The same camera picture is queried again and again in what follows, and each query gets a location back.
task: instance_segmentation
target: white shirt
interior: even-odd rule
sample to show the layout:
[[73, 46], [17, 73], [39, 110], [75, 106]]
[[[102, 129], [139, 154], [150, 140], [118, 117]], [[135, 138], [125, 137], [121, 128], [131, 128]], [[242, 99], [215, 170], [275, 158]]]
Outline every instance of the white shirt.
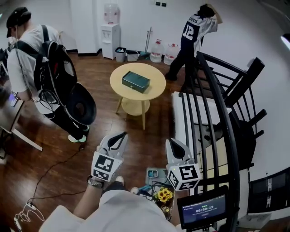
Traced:
[[194, 49], [200, 51], [201, 39], [207, 33], [216, 32], [218, 30], [218, 20], [215, 18], [202, 18], [196, 14], [192, 15], [184, 27], [181, 37], [181, 49]]
[[161, 209], [144, 197], [111, 190], [101, 197], [99, 208], [83, 220], [58, 206], [40, 232], [177, 232]]
[[[50, 26], [47, 26], [47, 29], [49, 40], [54, 40], [58, 44], [60, 44], [57, 30]], [[21, 36], [20, 40], [26, 42], [35, 50], [39, 51], [41, 44], [44, 42], [43, 30], [41, 25], [37, 25], [31, 30], [25, 31]], [[42, 114], [52, 113], [52, 111], [55, 111], [59, 107], [59, 105], [39, 101], [38, 93], [34, 85], [35, 58], [18, 49], [19, 60], [26, 80], [25, 82], [17, 58], [16, 49], [17, 48], [14, 48], [10, 52], [7, 59], [7, 69], [12, 86], [12, 91], [15, 93], [24, 92], [29, 87], [32, 93], [32, 100], [36, 102], [35, 105], [38, 111]]]

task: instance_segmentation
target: person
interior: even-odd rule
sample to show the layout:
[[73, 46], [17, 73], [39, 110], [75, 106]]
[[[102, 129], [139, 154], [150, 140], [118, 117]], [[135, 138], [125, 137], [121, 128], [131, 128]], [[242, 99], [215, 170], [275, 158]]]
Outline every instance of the person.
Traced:
[[197, 14], [189, 18], [181, 37], [180, 52], [165, 75], [167, 80], [176, 81], [177, 73], [183, 65], [185, 65], [186, 77], [193, 74], [194, 58], [196, 52], [200, 50], [203, 37], [208, 33], [216, 32], [220, 23], [222, 19], [219, 13], [210, 4], [202, 5]]
[[88, 185], [73, 211], [58, 206], [43, 223], [40, 232], [176, 232], [153, 202], [124, 187], [124, 179], [116, 178], [102, 194], [102, 189]]
[[[15, 9], [7, 19], [6, 26], [7, 37], [12, 36], [17, 40], [22, 40], [39, 51], [44, 42], [42, 26], [32, 24], [31, 13], [26, 7]], [[49, 40], [60, 44], [57, 30], [50, 26], [46, 27]], [[66, 114], [63, 106], [40, 100], [34, 84], [34, 66], [35, 59], [14, 46], [7, 59], [7, 69], [14, 95], [23, 101], [32, 100], [40, 113], [69, 133], [68, 139], [71, 142], [85, 142], [88, 126], [73, 121]]]

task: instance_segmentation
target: digital display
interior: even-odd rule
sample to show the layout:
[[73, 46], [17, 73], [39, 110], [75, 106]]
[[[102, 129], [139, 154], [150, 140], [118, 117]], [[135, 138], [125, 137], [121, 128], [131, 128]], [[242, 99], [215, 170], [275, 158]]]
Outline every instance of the digital display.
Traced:
[[193, 223], [226, 212], [226, 196], [182, 207], [184, 223]]

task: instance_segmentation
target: black backpack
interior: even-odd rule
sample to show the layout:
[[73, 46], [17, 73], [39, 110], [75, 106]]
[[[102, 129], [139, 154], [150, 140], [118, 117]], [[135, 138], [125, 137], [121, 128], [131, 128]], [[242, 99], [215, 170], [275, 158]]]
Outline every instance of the black backpack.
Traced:
[[[70, 93], [77, 84], [76, 71], [65, 47], [55, 41], [50, 41], [47, 27], [41, 26], [44, 42], [39, 51], [21, 40], [14, 48], [36, 59], [34, 84], [40, 100], [65, 106]], [[66, 71], [66, 68], [71, 70], [72, 75]]]

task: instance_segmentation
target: desk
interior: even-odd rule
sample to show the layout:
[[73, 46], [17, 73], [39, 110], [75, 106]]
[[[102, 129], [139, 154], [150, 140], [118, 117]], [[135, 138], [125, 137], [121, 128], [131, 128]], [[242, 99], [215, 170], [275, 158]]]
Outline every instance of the desk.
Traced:
[[19, 138], [32, 145], [36, 149], [42, 151], [42, 147], [31, 141], [29, 138], [25, 137], [18, 130], [15, 129], [16, 123], [24, 109], [24, 101], [18, 100], [15, 106], [11, 106], [11, 101], [13, 100], [11, 93], [11, 84], [7, 80], [3, 85], [3, 91], [0, 96], [0, 127], [7, 131], [8, 133], [13, 133]]
[[[122, 84], [122, 78], [129, 71], [150, 79], [150, 85], [144, 93], [140, 93]], [[115, 69], [110, 77], [110, 85], [120, 96], [116, 113], [120, 106], [130, 115], [142, 115], [143, 129], [145, 130], [145, 113], [150, 107], [150, 100], [160, 96], [165, 87], [164, 75], [153, 66], [144, 63], [128, 63]]]

